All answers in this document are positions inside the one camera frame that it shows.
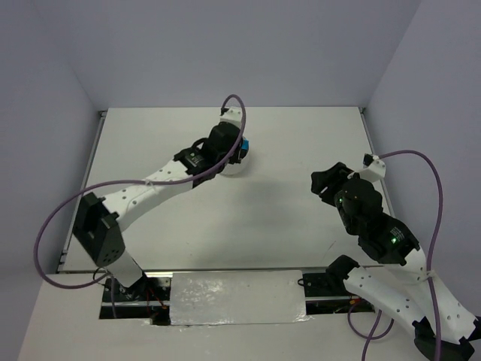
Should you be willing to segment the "blue capped black highlighter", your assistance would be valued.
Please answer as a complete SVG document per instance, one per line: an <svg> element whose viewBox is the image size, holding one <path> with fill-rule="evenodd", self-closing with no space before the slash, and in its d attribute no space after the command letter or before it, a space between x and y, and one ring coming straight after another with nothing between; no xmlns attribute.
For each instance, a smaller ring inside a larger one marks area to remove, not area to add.
<svg viewBox="0 0 481 361"><path fill-rule="evenodd" d="M250 150L250 143L246 138L243 138L240 146L240 159L244 159L247 157L247 154Z"/></svg>

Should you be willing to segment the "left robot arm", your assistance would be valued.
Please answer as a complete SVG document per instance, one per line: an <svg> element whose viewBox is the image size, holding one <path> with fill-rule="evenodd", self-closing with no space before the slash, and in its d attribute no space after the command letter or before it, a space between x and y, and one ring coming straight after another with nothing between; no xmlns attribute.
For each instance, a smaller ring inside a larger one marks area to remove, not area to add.
<svg viewBox="0 0 481 361"><path fill-rule="evenodd" d="M221 121L206 138L175 154L140 184L102 197L87 193L80 199L74 237L97 267L114 276L125 297L140 299L153 285L126 250L123 232L163 202L221 173L231 162L227 154L239 156L241 153L240 133L239 122Z"/></svg>

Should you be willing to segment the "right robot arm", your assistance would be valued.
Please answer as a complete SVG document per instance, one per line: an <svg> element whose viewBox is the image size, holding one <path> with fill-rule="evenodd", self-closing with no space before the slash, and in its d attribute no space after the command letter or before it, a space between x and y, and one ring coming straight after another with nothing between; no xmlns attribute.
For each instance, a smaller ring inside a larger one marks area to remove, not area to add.
<svg viewBox="0 0 481 361"><path fill-rule="evenodd" d="M367 156L358 171L338 162L312 173L311 191L337 209L346 232L404 291L378 281L345 255L327 268L327 286L335 294L355 293L391 317L427 359L468 360L474 354L471 342L480 338L480 319L428 270L427 256L409 228L384 212L374 183L385 174L386 165L376 156Z"/></svg>

